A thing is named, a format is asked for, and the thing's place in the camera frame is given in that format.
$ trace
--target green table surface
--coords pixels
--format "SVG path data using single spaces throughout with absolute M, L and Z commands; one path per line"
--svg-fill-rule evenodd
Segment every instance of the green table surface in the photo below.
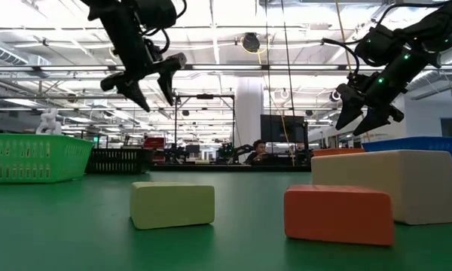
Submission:
M 215 222 L 135 230 L 134 181 L 213 185 Z M 396 225 L 389 248 L 286 238 L 283 193 L 307 183 L 305 172 L 152 172 L 0 185 L 0 271 L 452 270 L 452 224 Z

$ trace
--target orange foam block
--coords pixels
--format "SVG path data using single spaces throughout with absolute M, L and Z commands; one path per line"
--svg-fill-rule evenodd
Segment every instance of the orange foam block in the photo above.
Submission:
M 387 193 L 354 186 L 294 185 L 285 192 L 285 234 L 296 239 L 393 244 Z

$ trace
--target green plastic crate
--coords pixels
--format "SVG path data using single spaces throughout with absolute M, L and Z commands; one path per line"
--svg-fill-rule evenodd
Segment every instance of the green plastic crate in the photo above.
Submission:
M 64 135 L 0 134 L 0 183 L 81 178 L 92 147 L 92 142 Z

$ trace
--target white pillar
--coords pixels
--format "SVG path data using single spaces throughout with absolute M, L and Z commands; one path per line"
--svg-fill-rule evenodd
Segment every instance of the white pillar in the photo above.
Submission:
M 234 147 L 252 145 L 261 138 L 263 102 L 263 78 L 239 78 L 235 93 Z

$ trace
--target blue plastic crate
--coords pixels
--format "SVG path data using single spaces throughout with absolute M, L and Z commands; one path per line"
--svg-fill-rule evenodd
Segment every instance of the blue plastic crate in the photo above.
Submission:
M 448 151 L 452 156 L 452 137 L 419 136 L 363 143 L 366 151 L 424 150 Z

